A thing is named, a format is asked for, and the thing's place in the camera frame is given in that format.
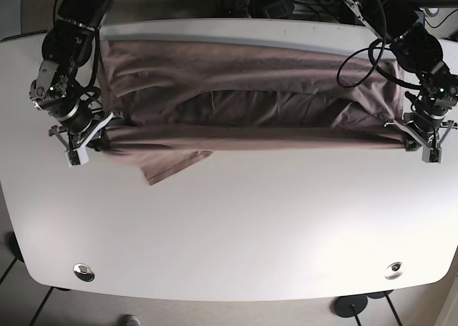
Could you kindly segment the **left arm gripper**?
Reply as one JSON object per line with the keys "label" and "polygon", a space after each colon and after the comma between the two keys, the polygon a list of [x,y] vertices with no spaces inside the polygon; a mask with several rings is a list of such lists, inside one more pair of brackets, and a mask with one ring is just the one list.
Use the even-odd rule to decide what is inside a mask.
{"label": "left arm gripper", "polygon": [[423,147],[437,147],[442,149],[444,140],[451,131],[457,131],[457,123],[453,120],[441,120],[438,125],[431,125],[424,121],[424,127],[420,127],[416,119],[420,119],[415,113],[404,113],[402,118],[384,122],[385,128],[395,128],[403,133],[404,148],[407,152],[415,152]]}

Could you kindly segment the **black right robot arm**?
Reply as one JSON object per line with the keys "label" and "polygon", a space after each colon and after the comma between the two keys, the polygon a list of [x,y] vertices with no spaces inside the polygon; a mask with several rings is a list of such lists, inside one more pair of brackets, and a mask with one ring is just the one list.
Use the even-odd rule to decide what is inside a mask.
{"label": "black right robot arm", "polygon": [[100,96],[95,85],[99,30],[113,1],[57,1],[53,27],[42,43],[43,61],[38,77],[31,83],[31,102],[59,122],[52,134],[68,134],[65,144],[71,155],[82,152],[113,117],[110,113],[93,112],[89,107]]}

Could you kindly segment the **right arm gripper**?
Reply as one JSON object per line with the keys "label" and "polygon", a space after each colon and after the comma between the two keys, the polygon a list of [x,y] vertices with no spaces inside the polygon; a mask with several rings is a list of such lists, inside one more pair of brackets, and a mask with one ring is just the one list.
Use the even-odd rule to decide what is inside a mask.
{"label": "right arm gripper", "polygon": [[119,119],[113,112],[93,112],[91,121],[80,132],[72,132],[63,125],[54,125],[48,131],[49,137],[55,137],[65,150],[87,147],[96,152],[108,151],[110,148],[107,137],[107,125]]}

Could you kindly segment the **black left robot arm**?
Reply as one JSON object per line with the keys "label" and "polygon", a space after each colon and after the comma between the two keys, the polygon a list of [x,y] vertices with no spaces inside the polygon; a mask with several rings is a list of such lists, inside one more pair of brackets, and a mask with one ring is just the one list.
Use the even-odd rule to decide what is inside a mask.
{"label": "black left robot arm", "polygon": [[[451,73],[444,61],[439,40],[432,36],[419,19],[421,8],[452,8],[457,0],[342,0],[356,19],[376,36],[368,48],[374,71],[389,81],[406,88],[411,112],[396,127],[422,145],[426,162],[439,162],[446,134],[457,128],[445,116],[457,105],[457,75]],[[391,50],[400,67],[414,74],[418,84],[394,78],[379,67],[374,50]]]}

